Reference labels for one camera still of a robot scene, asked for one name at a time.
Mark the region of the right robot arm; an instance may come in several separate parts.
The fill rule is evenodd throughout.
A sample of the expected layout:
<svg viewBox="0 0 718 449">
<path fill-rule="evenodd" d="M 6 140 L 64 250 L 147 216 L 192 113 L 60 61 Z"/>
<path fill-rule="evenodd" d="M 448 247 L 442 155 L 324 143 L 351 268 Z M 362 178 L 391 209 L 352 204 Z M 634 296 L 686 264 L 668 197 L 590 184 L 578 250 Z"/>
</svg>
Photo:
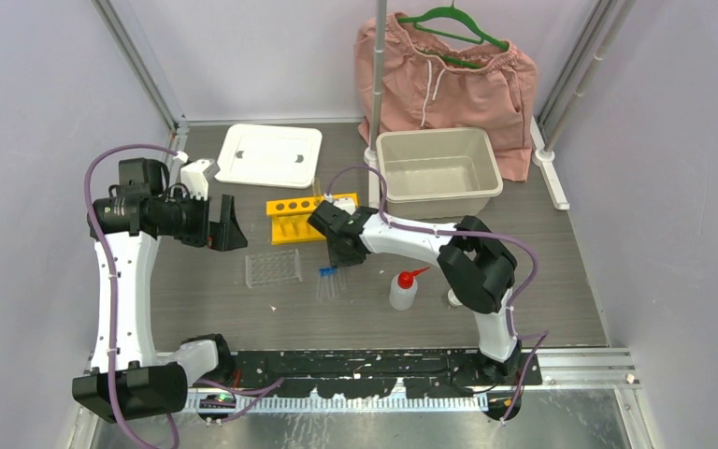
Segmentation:
<svg viewBox="0 0 718 449">
<path fill-rule="evenodd" d="M 522 353 L 510 309 L 518 262 L 479 218 L 429 224 L 366 206 L 349 212 L 324 201 L 308 223 L 325 237 L 335 267 L 357 266 L 371 253 L 388 253 L 439 268 L 454 297 L 473 313 L 484 377 L 493 384 L 513 379 Z"/>
</svg>

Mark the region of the clear test tube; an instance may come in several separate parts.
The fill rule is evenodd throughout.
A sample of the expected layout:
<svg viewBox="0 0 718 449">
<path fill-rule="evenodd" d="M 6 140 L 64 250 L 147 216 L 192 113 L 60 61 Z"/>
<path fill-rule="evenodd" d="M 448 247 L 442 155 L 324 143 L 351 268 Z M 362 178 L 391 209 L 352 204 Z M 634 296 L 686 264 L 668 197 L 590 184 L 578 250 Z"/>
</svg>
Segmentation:
<svg viewBox="0 0 718 449">
<path fill-rule="evenodd" d="M 323 199 L 323 192 L 318 178 L 314 178 L 311 185 L 312 197 L 320 201 Z"/>
</svg>

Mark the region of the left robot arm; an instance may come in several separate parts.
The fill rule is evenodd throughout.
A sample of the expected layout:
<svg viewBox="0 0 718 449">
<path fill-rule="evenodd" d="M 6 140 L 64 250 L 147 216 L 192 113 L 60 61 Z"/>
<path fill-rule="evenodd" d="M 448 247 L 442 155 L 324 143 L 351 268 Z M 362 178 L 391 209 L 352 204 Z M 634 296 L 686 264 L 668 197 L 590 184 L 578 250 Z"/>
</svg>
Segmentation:
<svg viewBox="0 0 718 449">
<path fill-rule="evenodd" d="M 247 247 L 235 200 L 222 197 L 219 219 L 209 217 L 213 159 L 183 165 L 178 182 L 166 164 L 134 158 L 119 163 L 119 180 L 93 210 L 104 237 L 95 241 L 99 266 L 98 338 L 91 373 L 72 382 L 73 399 L 109 423 L 119 405 L 124 420 L 176 413 L 200 379 L 229 383 L 236 363 L 223 335 L 184 340 L 171 355 L 157 354 L 151 332 L 151 274 L 162 238 L 228 252 Z"/>
</svg>

